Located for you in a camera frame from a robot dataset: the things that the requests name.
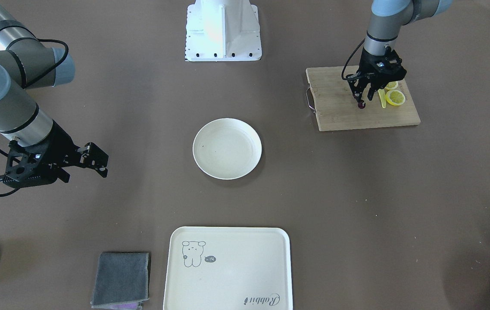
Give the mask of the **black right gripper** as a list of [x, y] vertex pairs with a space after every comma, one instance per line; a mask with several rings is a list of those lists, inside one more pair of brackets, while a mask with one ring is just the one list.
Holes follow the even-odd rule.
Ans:
[[101, 177], [107, 177], [109, 156], [95, 143], [86, 143], [83, 147], [74, 145], [71, 136], [55, 122], [44, 141], [50, 142], [48, 154], [54, 165], [58, 167], [53, 173], [56, 179], [69, 183], [71, 175], [64, 170], [64, 167], [73, 166], [93, 169]]

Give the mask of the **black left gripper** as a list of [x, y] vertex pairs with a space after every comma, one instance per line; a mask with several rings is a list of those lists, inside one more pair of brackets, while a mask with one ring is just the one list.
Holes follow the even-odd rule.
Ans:
[[362, 94], [367, 84], [370, 84], [367, 98], [371, 101], [379, 89], [384, 88], [389, 82], [403, 80], [406, 73], [402, 59], [392, 47], [383, 47], [383, 55], [373, 55], [363, 48], [359, 69], [355, 74], [347, 75], [346, 80], [357, 104], [365, 105]]

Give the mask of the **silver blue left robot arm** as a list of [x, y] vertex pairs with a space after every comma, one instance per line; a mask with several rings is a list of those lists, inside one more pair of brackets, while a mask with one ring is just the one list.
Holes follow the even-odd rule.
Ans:
[[371, 18], [356, 73], [342, 75], [360, 109], [365, 108], [363, 91], [370, 86], [367, 98], [372, 100], [377, 90], [390, 82], [405, 78], [406, 69], [394, 49], [403, 25], [430, 18], [446, 11], [451, 0], [375, 0], [371, 4]]

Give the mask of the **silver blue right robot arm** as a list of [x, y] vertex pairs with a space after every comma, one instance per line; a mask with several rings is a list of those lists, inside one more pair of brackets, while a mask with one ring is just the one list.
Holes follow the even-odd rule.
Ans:
[[0, 5], [0, 134], [9, 140], [0, 181], [13, 189], [68, 182], [65, 167], [107, 176], [108, 155], [94, 143], [79, 147], [27, 92], [69, 83], [75, 67], [68, 45], [49, 48]]

